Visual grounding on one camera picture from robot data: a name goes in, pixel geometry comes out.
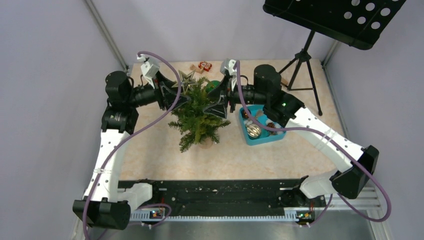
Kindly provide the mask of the teal plastic tray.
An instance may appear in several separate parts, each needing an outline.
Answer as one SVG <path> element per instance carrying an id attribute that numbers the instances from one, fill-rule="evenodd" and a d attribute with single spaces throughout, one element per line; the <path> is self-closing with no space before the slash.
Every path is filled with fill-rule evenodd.
<path id="1" fill-rule="evenodd" d="M 260 122 L 262 125 L 268 126 L 268 127 L 271 127 L 271 128 L 280 129 L 281 126 L 278 123 L 271 121 L 263 113 L 263 107 L 264 107 L 264 105 L 258 105 L 258 104 L 247 106 L 247 108 L 248 108 L 249 112 L 252 114 L 252 116 L 255 117 L 255 119 L 258 122 Z M 251 124 L 255 125 L 255 123 L 253 123 L 247 117 L 247 115 L 246 115 L 246 113 L 245 113 L 245 111 L 242 107 L 238 111 L 238 118 L 239 118 L 239 122 L 240 122 L 240 125 L 241 125 L 241 131 L 243 133 L 245 142 L 249 146 L 255 146 L 255 145 L 279 141 L 279 140 L 282 140 L 286 135 L 286 132 L 284 132 L 284 131 L 268 131 L 268 130 L 260 127 L 260 135 L 258 137 L 252 137 L 248 133 L 247 126 L 249 126 Z"/>

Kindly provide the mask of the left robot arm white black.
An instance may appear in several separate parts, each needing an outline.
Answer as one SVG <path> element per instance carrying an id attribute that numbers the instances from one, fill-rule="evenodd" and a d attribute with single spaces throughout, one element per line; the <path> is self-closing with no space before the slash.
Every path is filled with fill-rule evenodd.
<path id="1" fill-rule="evenodd" d="M 134 79 L 123 71 L 105 78 L 107 106 L 101 119 L 100 146 L 93 174 L 82 199 L 72 205 L 74 214 L 89 227 L 124 230 L 131 213 L 145 203 L 154 207 L 160 193 L 149 183 L 136 183 L 119 192 L 119 175 L 128 141 L 134 137 L 139 118 L 138 107 L 157 102 L 167 113 L 187 103 L 183 79 L 166 78 L 161 72 L 143 74 L 152 84 L 135 86 Z"/>

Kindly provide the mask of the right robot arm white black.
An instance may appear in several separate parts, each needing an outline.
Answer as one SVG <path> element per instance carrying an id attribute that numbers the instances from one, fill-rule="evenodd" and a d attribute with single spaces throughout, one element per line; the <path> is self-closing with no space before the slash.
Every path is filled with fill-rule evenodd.
<path id="1" fill-rule="evenodd" d="M 297 97 L 282 90 L 281 75 L 269 64 L 254 69 L 253 84 L 241 85 L 239 62 L 222 63 L 223 79 L 208 93 L 215 102 L 203 111 L 226 118 L 236 104 L 262 105 L 265 116 L 283 131 L 294 132 L 328 157 L 335 169 L 302 179 L 293 192 L 299 206 L 307 206 L 315 197 L 340 194 L 356 199 L 373 174 L 379 151 L 372 145 L 360 146 L 340 135 L 316 117 Z"/>

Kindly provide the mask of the silver gold star topper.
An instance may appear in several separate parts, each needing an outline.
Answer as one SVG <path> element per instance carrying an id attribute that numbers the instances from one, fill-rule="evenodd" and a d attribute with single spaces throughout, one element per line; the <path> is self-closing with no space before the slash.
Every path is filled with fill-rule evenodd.
<path id="1" fill-rule="evenodd" d="M 181 92 L 186 95 L 189 90 L 199 83 L 195 79 L 195 70 L 192 70 L 190 73 L 186 74 L 181 70 L 178 71 L 181 83 Z"/>

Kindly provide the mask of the small green christmas tree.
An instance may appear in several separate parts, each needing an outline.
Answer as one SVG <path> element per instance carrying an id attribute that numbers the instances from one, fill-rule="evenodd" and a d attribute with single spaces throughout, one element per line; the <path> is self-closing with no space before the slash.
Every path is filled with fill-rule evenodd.
<path id="1" fill-rule="evenodd" d="M 189 87 L 186 92 L 190 101 L 173 110 L 171 114 L 176 120 L 168 123 L 170 128 L 178 130 L 181 134 L 178 143 L 181 153 L 188 151 L 193 145 L 205 144 L 208 140 L 219 143 L 218 130 L 231 124 L 225 118 L 204 113 L 204 108 L 212 103 L 207 97 L 210 89 L 208 84 L 211 81 L 203 76 L 195 82 L 196 85 Z"/>

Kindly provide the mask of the green glitter ball ornament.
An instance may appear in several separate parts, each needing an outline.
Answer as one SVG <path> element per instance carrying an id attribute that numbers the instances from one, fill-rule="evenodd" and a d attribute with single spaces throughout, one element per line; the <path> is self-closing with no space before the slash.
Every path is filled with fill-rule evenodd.
<path id="1" fill-rule="evenodd" d="M 216 87 L 218 87 L 220 85 L 220 81 L 218 80 L 211 80 L 209 81 L 206 86 L 205 86 L 205 91 L 206 93 L 211 92 L 212 90 L 214 90 Z"/>

